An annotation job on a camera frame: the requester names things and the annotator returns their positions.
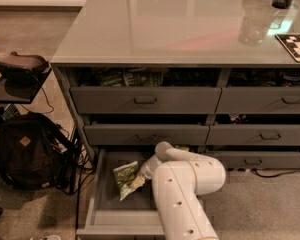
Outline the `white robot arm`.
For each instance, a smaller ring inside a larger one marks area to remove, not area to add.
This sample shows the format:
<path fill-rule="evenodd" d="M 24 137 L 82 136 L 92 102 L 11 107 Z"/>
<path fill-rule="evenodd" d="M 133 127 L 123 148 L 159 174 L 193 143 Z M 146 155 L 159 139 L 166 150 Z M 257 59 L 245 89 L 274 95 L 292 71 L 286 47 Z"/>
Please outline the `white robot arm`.
<path fill-rule="evenodd" d="M 198 197 L 222 188 L 222 163 L 160 142 L 130 184 L 132 189 L 152 181 L 152 192 L 166 240 L 219 240 Z"/>

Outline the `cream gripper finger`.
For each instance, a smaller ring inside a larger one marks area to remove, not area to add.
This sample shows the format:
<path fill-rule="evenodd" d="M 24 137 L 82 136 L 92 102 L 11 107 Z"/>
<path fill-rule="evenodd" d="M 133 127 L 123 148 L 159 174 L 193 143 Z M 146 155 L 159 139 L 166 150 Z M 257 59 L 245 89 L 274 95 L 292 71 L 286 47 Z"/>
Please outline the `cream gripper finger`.
<path fill-rule="evenodd" d="M 142 176 L 137 176 L 133 182 L 130 184 L 130 188 L 133 190 L 138 189 L 139 187 L 142 187 L 145 183 L 145 178 Z"/>

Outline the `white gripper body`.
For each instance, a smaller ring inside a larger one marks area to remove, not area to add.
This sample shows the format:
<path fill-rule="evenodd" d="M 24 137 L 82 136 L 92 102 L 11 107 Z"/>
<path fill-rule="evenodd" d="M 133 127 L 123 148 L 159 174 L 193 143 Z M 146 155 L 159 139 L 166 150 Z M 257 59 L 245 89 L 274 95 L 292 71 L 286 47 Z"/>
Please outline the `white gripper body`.
<path fill-rule="evenodd" d="M 151 180 L 157 167 L 162 164 L 162 160 L 156 155 L 153 155 L 146 162 L 144 162 L 139 170 L 139 175 L 145 180 Z"/>

